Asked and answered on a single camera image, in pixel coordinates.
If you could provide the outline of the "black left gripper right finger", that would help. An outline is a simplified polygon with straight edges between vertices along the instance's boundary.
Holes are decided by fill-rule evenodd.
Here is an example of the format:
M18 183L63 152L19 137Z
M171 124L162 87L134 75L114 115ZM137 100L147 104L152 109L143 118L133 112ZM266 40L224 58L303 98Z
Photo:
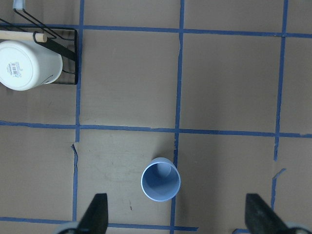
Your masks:
M246 194L245 225L251 234L292 234L258 194Z

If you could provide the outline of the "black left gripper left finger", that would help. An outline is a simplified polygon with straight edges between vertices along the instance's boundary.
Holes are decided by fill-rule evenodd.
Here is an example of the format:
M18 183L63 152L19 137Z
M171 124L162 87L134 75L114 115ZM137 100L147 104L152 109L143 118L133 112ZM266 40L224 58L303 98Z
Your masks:
M77 227L77 234L105 234L108 228L107 194L95 194Z

